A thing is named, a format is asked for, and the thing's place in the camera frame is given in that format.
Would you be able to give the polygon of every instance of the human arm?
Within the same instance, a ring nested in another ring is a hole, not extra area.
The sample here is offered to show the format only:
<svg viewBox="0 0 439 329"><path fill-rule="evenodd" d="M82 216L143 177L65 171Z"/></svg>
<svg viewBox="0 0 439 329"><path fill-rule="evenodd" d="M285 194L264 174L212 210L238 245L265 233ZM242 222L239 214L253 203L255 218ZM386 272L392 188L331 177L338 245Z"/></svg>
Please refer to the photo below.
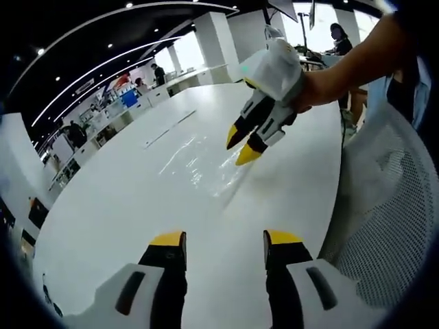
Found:
<svg viewBox="0 0 439 329"><path fill-rule="evenodd" d="M392 16L384 16L369 36L329 69L305 73L303 92L293 102L299 112L339 99L397 69L411 38Z"/></svg>

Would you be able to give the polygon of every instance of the human hand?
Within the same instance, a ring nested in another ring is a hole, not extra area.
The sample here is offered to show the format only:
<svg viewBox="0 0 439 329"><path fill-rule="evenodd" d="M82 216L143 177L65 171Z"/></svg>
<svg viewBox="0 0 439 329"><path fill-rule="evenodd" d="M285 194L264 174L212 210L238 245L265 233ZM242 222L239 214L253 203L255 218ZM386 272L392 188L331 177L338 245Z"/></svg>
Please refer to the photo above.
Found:
<svg viewBox="0 0 439 329"><path fill-rule="evenodd" d="M343 94L330 70L305 72L303 90L292 101L291 107L297 113L304 113L312 106L331 103Z"/></svg>

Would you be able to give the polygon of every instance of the white pillar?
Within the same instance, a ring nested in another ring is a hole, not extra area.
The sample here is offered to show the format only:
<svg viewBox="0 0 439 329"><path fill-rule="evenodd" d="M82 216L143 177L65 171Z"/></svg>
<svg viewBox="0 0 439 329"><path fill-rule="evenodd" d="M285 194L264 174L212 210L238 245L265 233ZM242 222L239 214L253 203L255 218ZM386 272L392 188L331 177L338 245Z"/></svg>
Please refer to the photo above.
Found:
<svg viewBox="0 0 439 329"><path fill-rule="evenodd" d="M344 31L349 37L352 46L358 45L361 40L359 38L359 28L357 24L357 19L353 12L348 12L346 10L335 9L335 14L337 15L338 23L343 27Z"/></svg>
<svg viewBox="0 0 439 329"><path fill-rule="evenodd" d="M194 23L206 66L227 64L230 78L235 81L239 77L239 61L226 15L208 12Z"/></svg>
<svg viewBox="0 0 439 329"><path fill-rule="evenodd" d="M15 225L34 239L39 229L30 221L30 200L37 197L50 209L49 182L27 134L21 114L3 115L0 125L0 196L15 217Z"/></svg>
<svg viewBox="0 0 439 329"><path fill-rule="evenodd" d="M176 68L177 74L180 74L181 73L181 64L180 64L180 61L178 59L177 51L176 51L175 46L172 45L172 46L168 47L167 50L169 51L172 63L174 64L174 67Z"/></svg>
<svg viewBox="0 0 439 329"><path fill-rule="evenodd" d="M273 12L274 12L273 8L270 8L268 10L268 14L270 16L273 15ZM277 12L276 14L274 14L274 16L272 17L271 24L272 24L273 27L279 29L282 32L282 34L284 35L284 37L286 37L287 33L285 32L285 26L283 24L282 15L283 14L281 12Z"/></svg>

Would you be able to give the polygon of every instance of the red object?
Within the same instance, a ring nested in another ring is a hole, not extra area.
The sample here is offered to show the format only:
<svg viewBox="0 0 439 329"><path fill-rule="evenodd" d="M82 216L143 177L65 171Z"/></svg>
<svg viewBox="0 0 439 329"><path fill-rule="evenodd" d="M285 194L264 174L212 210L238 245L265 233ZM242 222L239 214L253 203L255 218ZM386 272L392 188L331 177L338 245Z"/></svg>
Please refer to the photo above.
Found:
<svg viewBox="0 0 439 329"><path fill-rule="evenodd" d="M115 84L115 88L122 87L124 84L127 84L128 82L130 82L130 79L128 79L128 74L124 74L119 78L119 80L117 80Z"/></svg>

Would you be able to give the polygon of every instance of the curved white table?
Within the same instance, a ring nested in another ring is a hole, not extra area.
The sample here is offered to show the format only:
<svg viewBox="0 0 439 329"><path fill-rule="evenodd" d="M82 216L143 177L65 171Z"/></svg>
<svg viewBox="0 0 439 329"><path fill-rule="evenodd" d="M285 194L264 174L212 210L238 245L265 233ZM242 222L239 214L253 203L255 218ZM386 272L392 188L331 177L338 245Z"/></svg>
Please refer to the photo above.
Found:
<svg viewBox="0 0 439 329"><path fill-rule="evenodd" d="M184 230L184 328L270 327L263 230L293 232L318 255L342 136L337 104L320 106L286 127L286 137L254 164L238 168L239 148L226 151L226 137L251 92L244 84L185 90L114 137L72 179L34 259L38 288L45 272L65 315L90 306L95 289L137 263L156 235Z"/></svg>

